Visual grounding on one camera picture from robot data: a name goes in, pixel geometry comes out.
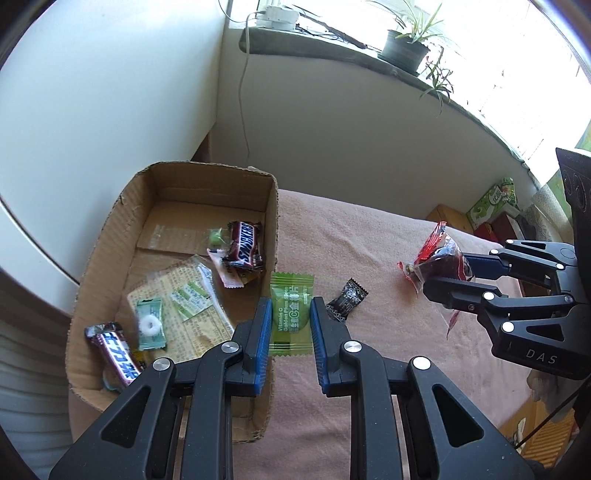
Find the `white gloved hand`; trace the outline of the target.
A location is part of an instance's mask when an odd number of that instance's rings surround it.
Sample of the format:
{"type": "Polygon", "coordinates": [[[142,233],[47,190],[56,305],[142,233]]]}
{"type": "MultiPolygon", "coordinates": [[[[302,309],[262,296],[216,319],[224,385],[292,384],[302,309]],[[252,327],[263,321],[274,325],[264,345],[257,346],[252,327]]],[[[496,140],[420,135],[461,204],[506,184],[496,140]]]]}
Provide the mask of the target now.
{"type": "Polygon", "coordinates": [[[527,377],[527,385],[532,391],[532,401],[542,402],[548,413],[556,410],[581,384],[581,381],[538,370],[531,370],[527,377]]]}

